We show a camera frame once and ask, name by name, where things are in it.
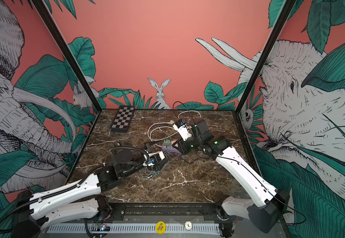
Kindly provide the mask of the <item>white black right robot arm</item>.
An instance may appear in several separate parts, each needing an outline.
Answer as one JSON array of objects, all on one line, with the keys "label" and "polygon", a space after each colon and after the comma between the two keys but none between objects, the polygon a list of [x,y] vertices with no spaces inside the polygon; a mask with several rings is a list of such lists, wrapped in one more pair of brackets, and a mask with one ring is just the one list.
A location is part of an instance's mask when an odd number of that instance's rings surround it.
[{"label": "white black right robot arm", "polygon": [[287,210],[289,193],[264,180],[223,135],[213,135],[203,119],[173,124],[180,139],[173,147],[181,154],[199,150],[223,166],[245,189],[249,199],[228,197],[221,203],[227,216],[249,219],[263,233],[269,233]]}]

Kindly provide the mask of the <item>green charger plug adapter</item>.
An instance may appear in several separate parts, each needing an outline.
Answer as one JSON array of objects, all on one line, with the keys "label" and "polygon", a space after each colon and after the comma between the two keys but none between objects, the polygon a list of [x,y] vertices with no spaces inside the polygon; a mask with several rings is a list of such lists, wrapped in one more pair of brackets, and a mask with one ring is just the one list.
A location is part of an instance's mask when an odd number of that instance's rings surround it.
[{"label": "green charger plug adapter", "polygon": [[164,145],[165,147],[170,147],[170,146],[171,146],[171,141],[170,141],[169,139],[165,139],[165,140],[163,141],[163,145]]}]

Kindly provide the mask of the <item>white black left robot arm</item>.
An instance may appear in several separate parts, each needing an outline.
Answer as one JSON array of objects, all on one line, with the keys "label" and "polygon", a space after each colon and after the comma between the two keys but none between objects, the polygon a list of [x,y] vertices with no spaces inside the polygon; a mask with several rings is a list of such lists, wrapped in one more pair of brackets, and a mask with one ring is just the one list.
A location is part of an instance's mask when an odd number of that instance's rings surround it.
[{"label": "white black left robot arm", "polygon": [[94,167],[78,181],[45,192],[21,193],[14,209],[0,218],[0,234],[30,238],[54,224],[75,219],[111,219],[116,212],[102,192],[116,188],[122,178],[143,168],[160,171],[168,161],[162,151],[118,146],[110,152],[109,164]]}]

